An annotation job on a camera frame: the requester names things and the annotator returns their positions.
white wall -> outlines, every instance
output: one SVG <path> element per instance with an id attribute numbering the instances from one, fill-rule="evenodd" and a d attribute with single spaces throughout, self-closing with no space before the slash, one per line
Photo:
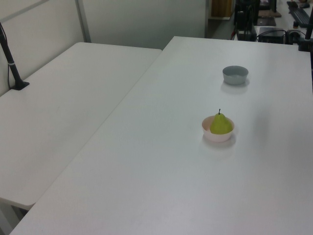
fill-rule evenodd
<path id="1" fill-rule="evenodd" d="M 76 42 L 84 41 L 75 0 L 49 0 L 2 26 L 22 80 Z M 0 95 L 7 91 L 7 61 L 1 48 Z"/>
<path id="2" fill-rule="evenodd" d="M 4 19 L 40 1 L 41 0 L 1 0 L 0 19 Z"/>
<path id="3" fill-rule="evenodd" d="M 164 49 L 174 36 L 204 38 L 207 0 L 81 0 L 91 42 Z"/>

pear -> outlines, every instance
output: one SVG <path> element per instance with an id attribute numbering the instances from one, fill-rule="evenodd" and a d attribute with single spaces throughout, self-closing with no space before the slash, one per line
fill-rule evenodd
<path id="1" fill-rule="evenodd" d="M 224 116 L 224 114 L 219 113 L 215 115 L 214 120 L 210 126 L 210 131 L 212 134 L 223 135 L 231 132 L 233 126 L 230 121 Z"/>

stand base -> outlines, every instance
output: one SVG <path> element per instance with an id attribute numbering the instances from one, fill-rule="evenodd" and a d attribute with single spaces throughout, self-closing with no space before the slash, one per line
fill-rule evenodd
<path id="1" fill-rule="evenodd" d="M 23 82 L 23 85 L 22 85 L 22 86 L 18 86 L 18 87 L 13 86 L 11 89 L 20 91 L 20 90 L 22 90 L 23 88 L 27 87 L 28 85 L 29 85 L 29 82 Z"/>
<path id="2" fill-rule="evenodd" d="M 304 39 L 300 38 L 300 43 L 299 43 L 299 51 L 306 51 L 310 52 L 311 48 L 313 45 L 313 39 L 310 39 L 310 41 L 305 41 Z"/>

floor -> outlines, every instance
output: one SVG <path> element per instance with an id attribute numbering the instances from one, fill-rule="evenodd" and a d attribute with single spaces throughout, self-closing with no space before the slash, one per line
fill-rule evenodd
<path id="1" fill-rule="evenodd" d="M 234 27 L 234 14 L 229 21 L 208 20 L 208 38 L 229 40 Z"/>

keyboard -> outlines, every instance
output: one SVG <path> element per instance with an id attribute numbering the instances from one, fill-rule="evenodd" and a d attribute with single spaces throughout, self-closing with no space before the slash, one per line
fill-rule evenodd
<path id="1" fill-rule="evenodd" d="M 289 7 L 290 14 L 297 21 L 301 28 L 307 28 L 309 24 L 309 15 L 299 7 Z"/>

